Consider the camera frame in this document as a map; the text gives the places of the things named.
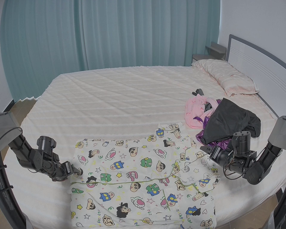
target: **cartoon print pajama shirt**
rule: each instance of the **cartoon print pajama shirt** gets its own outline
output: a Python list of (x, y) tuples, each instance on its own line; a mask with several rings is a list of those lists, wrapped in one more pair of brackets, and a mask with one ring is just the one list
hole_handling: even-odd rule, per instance
[(182, 123), (140, 140), (79, 140), (71, 176), (74, 227), (177, 224), (215, 228), (218, 169)]

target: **wall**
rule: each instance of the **wall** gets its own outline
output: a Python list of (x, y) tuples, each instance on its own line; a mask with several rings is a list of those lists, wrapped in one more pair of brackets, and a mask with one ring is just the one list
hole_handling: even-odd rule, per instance
[[(2, 15), (4, 2), (5, 0), (0, 0), (0, 18)], [(3, 68), (1, 48), (0, 48), (0, 112), (3, 112), (6, 109), (6, 107), (9, 105), (12, 99), (13, 98)]]
[(286, 62), (285, 0), (221, 0), (218, 43), (229, 34), (245, 39)]

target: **outlined star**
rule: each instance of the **outlined star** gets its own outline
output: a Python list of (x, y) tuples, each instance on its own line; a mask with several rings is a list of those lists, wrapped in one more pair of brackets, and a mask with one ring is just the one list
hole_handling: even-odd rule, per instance
[(146, 202), (147, 202), (147, 203), (150, 203), (150, 204), (152, 204), (152, 203), (155, 202), (154, 200), (152, 200), (152, 198), (151, 198), (151, 199), (148, 199), (148, 198), (147, 198), (147, 200), (148, 200), (148, 201), (146, 201)]
[(123, 153), (122, 155), (120, 155), (120, 157), (121, 157), (121, 159), (122, 159), (122, 158), (125, 158), (126, 155), (124, 155), (124, 153)]
[(183, 195), (181, 195), (181, 193), (179, 193), (179, 195), (177, 195), (178, 199), (181, 199), (183, 197)]
[(85, 219), (88, 219), (88, 220), (89, 220), (89, 217), (90, 217), (90, 216), (89, 216), (88, 214), (85, 214), (85, 215), (84, 215), (84, 218), (85, 218)]
[(165, 219), (165, 221), (166, 221), (166, 220), (171, 220), (171, 216), (167, 216), (167, 215), (166, 215), (165, 217), (163, 217), (163, 219)]
[(96, 172), (99, 173), (101, 171), (100, 167), (96, 168)]

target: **bed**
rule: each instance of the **bed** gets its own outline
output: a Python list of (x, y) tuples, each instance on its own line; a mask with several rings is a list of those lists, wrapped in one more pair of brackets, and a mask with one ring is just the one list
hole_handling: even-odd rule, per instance
[[(228, 98), (261, 119), (261, 135), (251, 140), (251, 149), (260, 152), (277, 115), (286, 113), (281, 106), (286, 95), (281, 73), (286, 72), (286, 65), (232, 35), (227, 60), (251, 76), (260, 88), (259, 96), (237, 94)], [(267, 87), (277, 94), (270, 93)], [(57, 141), (54, 152), (60, 160), (72, 161), (77, 139), (139, 139), (149, 135), (158, 123), (186, 125), (185, 102), (197, 88), (208, 97), (225, 97), (218, 83), (195, 67), (138, 66), (62, 74), (38, 99), (21, 127), (33, 148), (37, 148), (37, 138), (46, 135)], [(188, 132), (195, 136), (199, 131), (188, 128)], [(19, 206), (35, 227), (71, 228), (69, 181), (52, 182), (48, 176), (30, 173), (19, 165), (10, 149), (4, 163)], [(285, 173), (286, 155), (282, 154), (269, 175), (256, 186), (242, 178), (229, 181), (221, 176), (213, 192), (217, 225), (245, 214), (274, 195), (285, 183), (286, 177), (281, 175)]]

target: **baseboard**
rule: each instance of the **baseboard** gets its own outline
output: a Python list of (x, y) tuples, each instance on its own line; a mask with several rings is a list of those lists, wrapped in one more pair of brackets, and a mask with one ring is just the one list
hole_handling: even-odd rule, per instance
[(9, 103), (9, 105), (6, 107), (6, 109), (4, 110), (4, 112), (10, 111), (11, 108), (14, 106), (15, 102), (14, 99)]

